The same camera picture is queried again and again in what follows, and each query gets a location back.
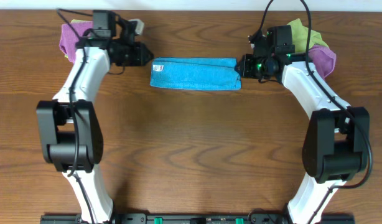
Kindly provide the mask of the blue microfiber cloth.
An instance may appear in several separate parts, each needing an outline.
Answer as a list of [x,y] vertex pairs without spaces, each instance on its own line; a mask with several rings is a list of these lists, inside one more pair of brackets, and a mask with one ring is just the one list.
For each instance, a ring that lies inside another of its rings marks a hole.
[[160,57],[152,62],[150,86],[175,90],[239,90],[235,58]]

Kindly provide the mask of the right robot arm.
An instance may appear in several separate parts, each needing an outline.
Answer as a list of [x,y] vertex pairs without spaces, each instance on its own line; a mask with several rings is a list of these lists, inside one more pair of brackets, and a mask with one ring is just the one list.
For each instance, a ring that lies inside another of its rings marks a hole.
[[370,116],[339,98],[319,75],[307,54],[296,53],[289,25],[256,31],[248,37],[253,49],[236,65],[243,78],[274,81],[288,89],[309,117],[302,147],[305,176],[276,223],[354,223],[351,215],[323,211],[339,189],[357,173],[371,169],[367,142]]

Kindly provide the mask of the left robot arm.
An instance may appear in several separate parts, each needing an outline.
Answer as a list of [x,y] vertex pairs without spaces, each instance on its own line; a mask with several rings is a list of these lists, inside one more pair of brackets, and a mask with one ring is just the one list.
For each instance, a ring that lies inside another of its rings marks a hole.
[[93,26],[75,30],[76,59],[58,93],[36,107],[44,160],[68,180],[81,207],[78,215],[43,215],[41,223],[112,223],[114,202],[103,182],[103,135],[94,109],[97,92],[112,65],[141,67],[154,55],[136,41],[140,19],[94,10]]

